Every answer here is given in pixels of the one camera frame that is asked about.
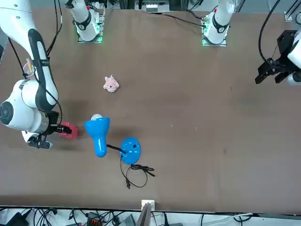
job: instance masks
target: black cable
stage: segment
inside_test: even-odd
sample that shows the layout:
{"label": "black cable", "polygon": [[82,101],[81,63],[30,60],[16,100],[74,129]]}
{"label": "black cable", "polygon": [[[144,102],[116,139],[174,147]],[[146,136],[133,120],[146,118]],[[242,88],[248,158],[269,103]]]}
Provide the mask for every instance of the black cable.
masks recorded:
{"label": "black cable", "polygon": [[122,152],[123,154],[126,154],[126,152],[124,150],[122,150],[120,147],[115,147],[113,145],[109,145],[107,144],[107,147],[111,148],[111,149],[114,149],[114,150],[117,150],[117,151],[120,151]]}
{"label": "black cable", "polygon": [[58,107],[60,108],[60,114],[61,114],[61,118],[60,118],[60,122],[58,123],[59,125],[62,123],[63,120],[63,112],[62,112],[62,107],[60,105],[60,103],[58,102],[57,99],[55,99],[55,97],[40,83],[39,79],[37,78],[36,73],[34,72],[34,78],[36,79],[36,81],[38,82],[39,85],[41,85],[41,87],[45,90],[45,92],[47,92],[57,103]]}
{"label": "black cable", "polygon": [[156,218],[155,218],[155,215],[154,215],[154,212],[151,212],[151,214],[152,214],[152,216],[154,217],[154,221],[155,221],[156,226],[158,226],[158,225],[157,225]]}
{"label": "black cable", "polygon": [[85,217],[88,217],[88,213],[85,213],[82,209],[80,209],[80,212],[82,212],[82,214],[84,214],[85,215]]}
{"label": "black cable", "polygon": [[61,3],[60,3],[60,1],[58,0],[58,5],[59,5],[59,8],[60,8],[60,14],[61,14],[61,25],[60,25],[60,28],[58,29],[58,19],[57,19],[57,10],[56,10],[56,2],[55,2],[55,1],[56,1],[56,0],[54,0],[54,3],[55,3],[55,17],[56,17],[56,32],[55,32],[55,36],[54,36],[54,38],[52,39],[52,42],[51,42],[49,48],[48,48],[47,51],[46,51],[47,56],[50,55],[50,52],[52,51],[52,48],[53,48],[53,46],[54,46],[54,44],[55,44],[56,38],[57,38],[57,36],[58,36],[59,32],[61,31],[62,26],[63,26]]}
{"label": "black cable", "polygon": [[48,226],[52,226],[52,224],[51,224],[51,223],[48,221],[48,219],[47,219],[47,215],[51,212],[51,210],[49,210],[48,213],[44,212],[44,210],[42,210],[42,212],[43,212],[43,214],[44,214],[43,224],[44,224],[44,222],[45,222],[45,220],[46,220],[47,225],[48,225]]}
{"label": "black cable", "polygon": [[200,226],[202,226],[202,225],[203,225],[203,219],[204,219],[204,215],[202,215],[202,219],[201,219],[201,225],[200,225]]}
{"label": "black cable", "polygon": [[164,226],[169,226],[167,215],[165,212],[163,212],[163,214],[164,214]]}
{"label": "black cable", "polygon": [[169,14],[161,14],[161,15],[163,15],[163,16],[169,16],[169,17],[172,17],[172,18],[174,18],[174,19],[181,20],[181,21],[184,21],[184,22],[187,22],[187,23],[189,23],[189,24],[196,25],[196,26],[206,27],[205,25],[197,24],[197,23],[194,23],[194,22],[190,22],[190,21],[188,21],[188,20],[184,20],[184,19],[178,18],[178,17],[176,17],[176,16],[172,16],[172,15],[169,15]]}
{"label": "black cable", "polygon": [[243,226],[243,220],[241,219],[241,217],[239,217],[240,219],[240,226]]}
{"label": "black cable", "polygon": [[36,214],[38,212],[38,209],[34,212],[34,215],[33,215],[33,226],[36,226]]}
{"label": "black cable", "polygon": [[[29,208],[27,208],[27,209],[24,209],[24,210],[21,212],[21,214],[22,214],[22,213],[24,213],[24,212],[25,212],[26,210],[28,210],[28,209],[29,209]],[[32,209],[32,208],[31,208],[31,209]]]}
{"label": "black cable", "polygon": [[78,225],[78,223],[76,222],[75,216],[74,216],[74,209],[72,209],[72,217],[73,217],[73,220],[75,222],[75,225]]}
{"label": "black cable", "polygon": [[278,70],[281,71],[281,72],[286,72],[286,71],[288,71],[288,70],[287,70],[285,67],[276,66],[276,65],[272,64],[270,61],[268,61],[268,60],[264,57],[264,55],[262,54],[262,50],[261,50],[261,37],[262,37],[263,29],[264,29],[265,25],[267,24],[267,22],[268,22],[268,20],[269,20],[269,18],[270,18],[270,16],[271,16],[271,14],[273,13],[273,11],[275,10],[276,6],[279,4],[280,1],[281,1],[281,0],[277,0],[277,1],[276,1],[275,5],[274,5],[273,8],[270,10],[270,12],[269,12],[267,18],[266,18],[265,21],[263,22],[263,25],[262,25],[262,27],[261,27],[261,29],[260,29],[260,33],[259,33],[259,38],[258,38],[258,50],[259,50],[259,54],[260,54],[260,56],[262,57],[262,59],[263,59],[266,63],[268,63],[271,67],[273,67],[273,68],[275,68],[275,69],[278,69]]}
{"label": "black cable", "polygon": [[239,223],[242,223],[242,222],[246,222],[248,221],[249,219],[251,219],[252,216],[248,216],[246,219],[241,219],[241,217],[239,217],[239,220],[237,220],[236,218],[233,218],[236,222],[239,222]]}
{"label": "black cable", "polygon": [[108,220],[105,220],[105,217],[107,216],[107,214],[104,216],[104,217],[102,217],[101,218],[101,220],[103,219],[103,223],[108,223],[109,222],[109,220],[110,220],[110,217],[111,217],[111,214],[112,214],[113,212],[109,212],[109,217],[108,217]]}
{"label": "black cable", "polygon": [[197,18],[197,19],[199,19],[199,20],[201,20],[201,19],[203,19],[203,16],[201,16],[201,17],[199,17],[199,16],[197,16],[194,12],[192,12],[190,9],[187,9],[187,10],[185,10],[186,12],[190,12],[195,18]]}
{"label": "black cable", "polygon": [[218,5],[217,6],[215,6],[212,10],[211,10],[211,12],[213,12],[213,10],[215,10],[216,8],[218,7]]}
{"label": "black cable", "polygon": [[[36,226],[36,225],[38,226],[39,222],[40,222],[40,226],[41,226],[41,225],[42,225],[42,221],[43,221],[44,216],[47,215],[47,214],[51,211],[50,209],[48,209],[48,210],[46,210],[45,212],[41,213],[40,210],[41,210],[41,209],[37,209],[36,212],[34,213],[34,216],[33,216],[33,225],[34,225],[34,226]],[[37,211],[40,212],[41,216],[40,216],[40,218],[39,218],[37,224],[35,225],[35,215],[37,214]]]}
{"label": "black cable", "polygon": [[143,0],[139,0],[139,1],[138,1],[138,8],[139,8],[139,9],[142,8],[142,1],[143,1]]}
{"label": "black cable", "polygon": [[198,2],[198,0],[196,0],[196,1],[194,1],[194,0],[189,0],[189,2],[190,2],[192,5],[194,5],[194,4],[196,4],[196,3]]}
{"label": "black cable", "polygon": [[[117,214],[117,215],[115,215],[114,217],[116,218],[116,217],[118,217],[120,214],[122,214],[122,213],[124,213],[125,211],[122,211],[122,212],[120,212],[119,214]],[[113,220],[114,218],[112,218],[111,220],[109,220],[109,222],[108,223],[106,223],[105,225],[103,225],[103,226],[106,226],[106,225],[108,225],[112,220]]]}
{"label": "black cable", "polygon": [[194,6],[190,9],[193,10],[198,4],[199,6],[203,3],[204,0],[198,0],[196,4],[194,4]]}
{"label": "black cable", "polygon": [[272,55],[271,58],[273,58],[273,56],[274,56],[274,54],[275,54],[275,52],[276,52],[277,47],[278,47],[278,44],[276,45],[276,47],[275,47],[275,49],[274,49],[274,52],[273,52],[273,55]]}
{"label": "black cable", "polygon": [[[127,169],[126,174],[124,174],[124,172],[122,171],[122,167],[121,167],[121,160],[122,160],[122,157],[120,158],[120,171],[121,171],[123,177],[126,179],[128,189],[130,189],[131,185],[133,185],[135,187],[144,187],[147,184],[148,175],[150,175],[152,177],[155,177],[154,174],[150,173],[150,171],[154,171],[154,168],[150,168],[148,166],[142,166],[142,165],[139,165],[139,164],[130,165]],[[145,173],[145,176],[146,176],[145,183],[142,186],[138,186],[138,185],[134,184],[132,181],[130,181],[127,177],[127,174],[129,172],[129,170],[142,170]]]}
{"label": "black cable", "polygon": [[106,20],[106,19],[109,18],[109,15],[113,12],[113,10],[114,10],[114,9],[112,9],[112,10],[110,11],[110,13],[107,15],[107,17],[106,17],[104,20]]}
{"label": "black cable", "polygon": [[297,13],[297,14],[296,14],[296,17],[295,17],[295,22],[296,22],[296,24],[299,24],[299,25],[301,25],[301,23],[299,23],[299,22],[297,21],[297,16],[298,16],[300,13],[301,13],[301,12]]}
{"label": "black cable", "polygon": [[26,75],[27,75],[27,74],[26,74],[26,73],[24,72],[24,70],[23,70],[23,67],[22,67],[20,58],[19,58],[19,56],[18,56],[18,54],[17,54],[17,51],[16,51],[16,49],[15,49],[15,47],[14,47],[14,45],[13,45],[11,39],[10,39],[10,37],[8,38],[8,41],[9,41],[9,43],[10,43],[10,45],[11,45],[11,48],[13,48],[13,51],[14,51],[14,53],[15,53],[15,56],[17,57],[17,60],[18,60],[18,62],[19,62],[19,64],[20,64],[20,67],[21,67],[21,70],[22,70],[22,75],[23,75],[23,77],[26,79]]}

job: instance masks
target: pink toy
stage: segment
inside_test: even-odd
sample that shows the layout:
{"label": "pink toy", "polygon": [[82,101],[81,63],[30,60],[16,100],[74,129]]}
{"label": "pink toy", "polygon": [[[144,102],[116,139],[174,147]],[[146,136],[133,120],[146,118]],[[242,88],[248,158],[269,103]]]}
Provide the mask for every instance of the pink toy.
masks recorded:
{"label": "pink toy", "polygon": [[105,84],[103,88],[109,91],[110,93],[114,93],[119,88],[119,84],[114,79],[113,75],[111,75],[111,77],[109,78],[105,77],[104,79],[105,79]]}

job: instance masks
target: electronic device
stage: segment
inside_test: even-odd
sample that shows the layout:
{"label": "electronic device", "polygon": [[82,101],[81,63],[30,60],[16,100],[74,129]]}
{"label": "electronic device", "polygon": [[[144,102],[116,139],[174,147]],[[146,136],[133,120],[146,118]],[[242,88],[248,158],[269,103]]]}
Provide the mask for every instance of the electronic device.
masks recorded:
{"label": "electronic device", "polygon": [[103,158],[107,154],[107,147],[120,152],[121,159],[124,163],[135,164],[141,155],[141,146],[136,138],[126,138],[121,147],[115,147],[106,143],[106,135],[109,131],[110,119],[102,117],[100,114],[92,116],[91,120],[85,123],[85,129],[93,139],[95,154],[97,157]]}

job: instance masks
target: brown table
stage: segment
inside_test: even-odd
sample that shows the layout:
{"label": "brown table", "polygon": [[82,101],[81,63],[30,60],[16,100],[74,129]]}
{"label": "brown table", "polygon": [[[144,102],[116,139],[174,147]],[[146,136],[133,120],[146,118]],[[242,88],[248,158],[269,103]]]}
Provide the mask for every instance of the brown table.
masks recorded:
{"label": "brown table", "polygon": [[[53,9],[33,12],[48,46]],[[197,22],[185,12],[174,15]],[[160,15],[114,10],[104,42],[78,44],[72,17],[51,53],[63,118],[78,140],[53,135],[54,148],[28,147],[21,132],[0,125],[0,203],[139,209],[154,199],[158,210],[298,213],[301,208],[300,87],[255,85],[258,35],[266,14],[235,14],[228,47],[202,47],[198,27]],[[289,25],[273,15],[262,46],[272,55]],[[22,62],[26,53],[16,45]],[[104,91],[113,74],[121,88]],[[22,78],[7,47],[0,65],[0,97]],[[119,154],[97,158],[83,129],[91,115],[111,119],[107,142],[139,139],[139,163],[155,168],[144,188],[128,190]],[[143,172],[131,180],[144,183]]]}

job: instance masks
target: power cord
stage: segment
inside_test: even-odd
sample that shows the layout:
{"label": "power cord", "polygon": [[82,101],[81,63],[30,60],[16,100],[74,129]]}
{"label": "power cord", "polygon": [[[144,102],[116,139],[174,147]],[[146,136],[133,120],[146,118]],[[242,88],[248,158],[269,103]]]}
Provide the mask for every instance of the power cord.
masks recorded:
{"label": "power cord", "polygon": [[196,15],[194,12],[192,12],[190,9],[187,9],[187,10],[185,10],[185,11],[191,13],[196,19],[199,19],[199,20],[202,20],[202,19],[203,19],[202,16],[201,16],[201,17],[197,16],[197,15]]}
{"label": "power cord", "polygon": [[[151,171],[154,171],[154,168],[150,168],[148,166],[142,166],[142,165],[139,165],[139,164],[132,164],[132,165],[130,165],[128,167],[128,169],[127,169],[126,174],[124,174],[124,172],[122,171],[122,167],[121,167],[121,160],[122,160],[122,157],[120,158],[120,171],[121,171],[123,177],[126,179],[126,183],[127,183],[127,188],[128,189],[131,188],[131,185],[133,185],[135,187],[144,187],[147,184],[148,175],[150,175],[152,177],[155,177],[155,175],[151,173]],[[129,170],[142,170],[145,173],[145,176],[146,176],[145,183],[142,186],[138,186],[138,185],[134,184],[132,181],[130,181],[129,178],[128,178],[128,176],[127,176]]]}
{"label": "power cord", "polygon": [[154,221],[155,221],[156,226],[158,226],[158,225],[157,225],[157,221],[156,221],[156,217],[155,217],[155,215],[154,215],[154,212],[151,212],[151,214],[152,214],[152,216],[154,217]]}
{"label": "power cord", "polygon": [[[35,218],[36,218],[36,214],[37,214],[38,211],[40,212],[41,216],[40,216],[40,218],[39,218],[39,220],[36,224]],[[38,226],[39,223],[40,223],[40,226],[44,226],[45,225],[45,223],[44,223],[45,220],[46,220],[46,223],[47,223],[48,226],[52,226],[51,223],[47,219],[47,215],[50,212],[53,212],[54,215],[56,215],[57,214],[57,209],[56,208],[49,208],[44,212],[44,210],[42,208],[37,208],[34,215],[33,215],[33,226]]]}
{"label": "power cord", "polygon": [[15,47],[14,47],[14,45],[13,45],[11,39],[10,39],[10,37],[8,38],[8,41],[9,41],[9,43],[10,43],[10,45],[11,45],[11,48],[13,48],[13,51],[14,51],[14,53],[15,53],[15,56],[17,57],[17,60],[18,60],[18,62],[19,62],[19,64],[20,64],[20,67],[21,67],[21,70],[22,70],[22,75],[23,75],[23,77],[26,79],[26,75],[27,75],[27,74],[26,74],[26,73],[24,72],[24,70],[23,70],[23,67],[22,67],[22,64],[21,64],[19,55],[17,54],[17,51],[16,51],[16,49],[15,49]]}
{"label": "power cord", "polygon": [[286,71],[288,71],[288,70],[287,70],[285,67],[276,66],[276,65],[272,64],[270,61],[268,61],[268,60],[264,57],[264,55],[262,54],[262,50],[261,50],[261,37],[262,37],[263,29],[264,29],[264,27],[265,27],[265,25],[267,24],[267,22],[268,22],[270,16],[272,15],[273,11],[275,10],[275,8],[277,7],[277,5],[279,4],[280,1],[281,1],[281,0],[277,0],[277,1],[276,1],[276,3],[274,4],[273,8],[270,10],[270,12],[269,12],[267,18],[266,18],[265,21],[263,22],[263,25],[262,25],[262,27],[261,27],[261,29],[260,29],[260,33],[259,33],[259,38],[258,38],[258,50],[259,50],[259,54],[260,54],[260,56],[262,57],[262,59],[263,59],[266,63],[268,63],[271,67],[273,67],[273,68],[275,68],[275,69],[278,69],[278,70],[281,71],[281,72],[286,72]]}
{"label": "power cord", "polygon": [[233,218],[236,222],[240,223],[240,226],[243,225],[243,222],[246,222],[248,220],[250,220],[252,218],[252,216],[248,216],[246,219],[242,219],[241,217],[239,217],[239,220],[237,220],[236,218]]}
{"label": "power cord", "polygon": [[197,23],[194,23],[194,22],[191,22],[191,21],[188,21],[188,20],[184,20],[184,19],[182,19],[182,18],[173,16],[173,15],[169,15],[169,14],[161,14],[161,15],[163,15],[163,16],[169,16],[169,17],[172,17],[172,18],[174,18],[174,19],[181,20],[181,21],[183,21],[183,22],[187,22],[187,23],[189,23],[189,24],[193,24],[193,25],[196,25],[196,26],[206,27],[205,25],[197,24]]}
{"label": "power cord", "polygon": [[50,55],[50,52],[52,51],[52,48],[55,44],[55,41],[56,41],[56,38],[57,38],[57,35],[59,34],[59,32],[61,31],[62,29],[62,26],[63,26],[63,15],[62,15],[62,9],[61,9],[61,3],[60,3],[60,0],[58,0],[58,5],[59,5],[59,8],[60,8],[60,13],[61,13],[61,25],[60,25],[60,28],[58,29],[58,19],[57,19],[57,10],[56,10],[56,0],[54,0],[54,4],[55,4],[55,18],[56,18],[56,33],[55,33],[55,36],[49,46],[49,48],[47,49],[46,53],[47,53],[47,56],[49,57]]}
{"label": "power cord", "polygon": [[190,10],[193,10],[197,5],[200,6],[203,3],[203,1],[204,0],[198,0]]}
{"label": "power cord", "polygon": [[118,219],[117,217],[120,215],[120,214],[122,214],[122,213],[124,213],[125,211],[122,211],[122,212],[120,212],[119,214],[117,214],[117,215],[114,215],[113,217],[112,217],[112,219],[110,219],[105,225],[103,225],[103,226],[107,226],[111,221],[113,221],[114,220],[114,218],[115,219]]}
{"label": "power cord", "polygon": [[202,214],[200,226],[203,226],[203,219],[204,219],[204,215]]}

